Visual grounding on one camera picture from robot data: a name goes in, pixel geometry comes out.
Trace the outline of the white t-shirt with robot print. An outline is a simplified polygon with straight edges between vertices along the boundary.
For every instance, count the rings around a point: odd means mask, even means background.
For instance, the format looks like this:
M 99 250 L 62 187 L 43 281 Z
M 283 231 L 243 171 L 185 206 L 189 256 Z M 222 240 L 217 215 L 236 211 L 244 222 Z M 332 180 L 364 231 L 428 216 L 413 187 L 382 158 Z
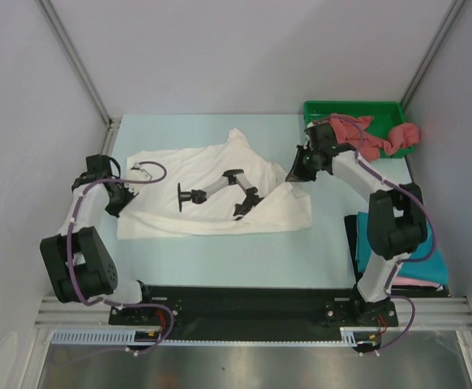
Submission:
M 282 233 L 312 226 L 311 199 L 286 182 L 285 170 L 256 153 L 238 129 L 225 143 L 142 151 L 150 182 L 130 188 L 135 199 L 118 219 L 120 240 L 157 237 Z

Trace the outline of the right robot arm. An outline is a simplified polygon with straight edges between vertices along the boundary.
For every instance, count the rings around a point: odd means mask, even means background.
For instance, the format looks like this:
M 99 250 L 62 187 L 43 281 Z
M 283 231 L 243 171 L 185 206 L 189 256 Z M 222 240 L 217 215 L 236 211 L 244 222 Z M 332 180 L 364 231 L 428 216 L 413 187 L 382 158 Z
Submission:
M 427 240 L 427 218 L 418 185 L 395 184 L 382 176 L 350 143 L 338 143 L 328 120 L 305 129 L 288 182 L 313 182 L 318 172 L 342 180 L 368 204 L 371 256 L 350 296 L 355 323 L 369 325 L 388 309 L 394 278 L 410 254 Z

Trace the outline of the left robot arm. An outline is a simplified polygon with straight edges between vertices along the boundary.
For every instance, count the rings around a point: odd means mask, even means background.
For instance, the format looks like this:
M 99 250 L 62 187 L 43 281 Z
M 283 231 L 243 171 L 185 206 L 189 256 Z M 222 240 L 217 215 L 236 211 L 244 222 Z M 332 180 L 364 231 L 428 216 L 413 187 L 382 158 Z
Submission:
M 73 202 L 63 226 L 40 244 L 54 294 L 62 303 L 105 298 L 128 305 L 131 318 L 148 323 L 155 316 L 155 303 L 143 296 L 140 282 L 118 274 L 98 232 L 102 216 L 118 218 L 135 195 L 119 181 L 120 166 L 110 156 L 89 156 L 86 166 L 71 187 Z

